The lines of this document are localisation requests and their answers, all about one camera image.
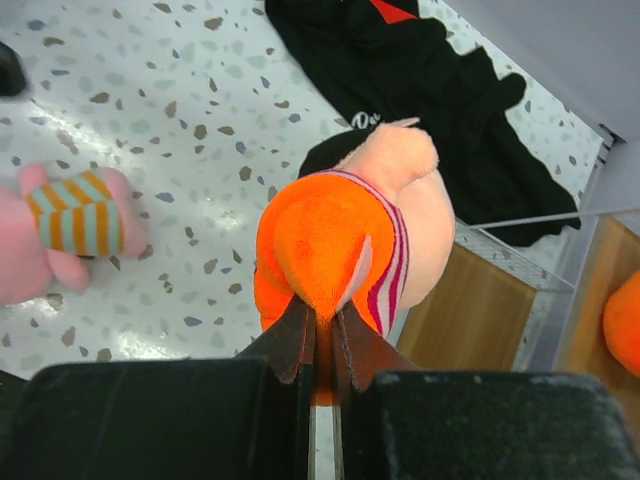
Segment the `wooden panel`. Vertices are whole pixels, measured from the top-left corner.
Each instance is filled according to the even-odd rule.
[[[455,245],[437,287],[411,310],[398,350],[423,368],[510,370],[535,293]]]
[[[640,270],[640,239],[613,218],[604,220],[587,262],[558,369],[598,377],[625,408],[640,450],[640,379],[613,358],[602,333],[607,299]]]

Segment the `terrazzo floor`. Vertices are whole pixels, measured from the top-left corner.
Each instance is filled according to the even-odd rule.
[[[260,333],[252,299],[260,214],[310,147],[348,128],[285,51],[263,3],[5,0],[3,8],[0,40],[23,57],[34,87],[0,104],[0,183],[15,186],[30,162],[57,178],[119,168],[152,245],[138,259],[92,261],[83,295],[54,287],[0,307],[0,369],[28,378],[63,361],[222,357],[245,347]],[[442,1],[424,1],[422,11],[445,22],[459,52],[483,44],[500,75],[520,71]],[[600,138],[525,77],[526,98],[509,119],[579,198]],[[553,269],[563,241],[543,239],[525,255]],[[333,474],[327,411],[318,428],[325,479]]]

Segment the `pink and white stripe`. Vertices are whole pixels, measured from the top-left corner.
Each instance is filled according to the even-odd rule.
[[[391,261],[368,295],[368,306],[378,326],[378,333],[387,337],[396,317],[400,297],[407,281],[409,266],[409,240],[407,227],[400,210],[380,194],[373,186],[353,173],[339,169],[324,170],[314,175],[335,175],[346,178],[363,187],[384,207],[395,232]]]

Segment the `striped trim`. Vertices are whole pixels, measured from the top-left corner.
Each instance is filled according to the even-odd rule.
[[[407,281],[409,266],[409,239],[402,212],[368,182],[353,173],[331,169],[309,176],[315,175],[335,175],[360,185],[382,204],[391,219],[395,232],[391,262],[369,292],[367,299],[371,315],[378,326],[378,332],[383,337],[386,337],[389,335],[396,317],[400,297],[402,296]]]
[[[45,248],[82,256],[111,256],[124,250],[118,205],[99,172],[43,185],[26,201]]]

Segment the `plush toy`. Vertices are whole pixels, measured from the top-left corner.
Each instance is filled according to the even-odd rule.
[[[640,272],[609,297],[603,327],[611,354],[640,377]]]
[[[455,234],[431,138],[415,119],[379,126],[337,168],[279,192],[257,234],[255,300],[263,329],[298,295],[318,318],[320,376],[331,319],[353,301],[388,335],[398,309],[419,303],[446,266]],[[318,404],[331,402],[321,392]]]
[[[48,183],[44,167],[31,164],[18,182],[21,196],[0,188],[0,305],[40,296],[54,278],[83,291],[89,273],[80,256],[137,256],[146,248],[122,173],[97,168]]]

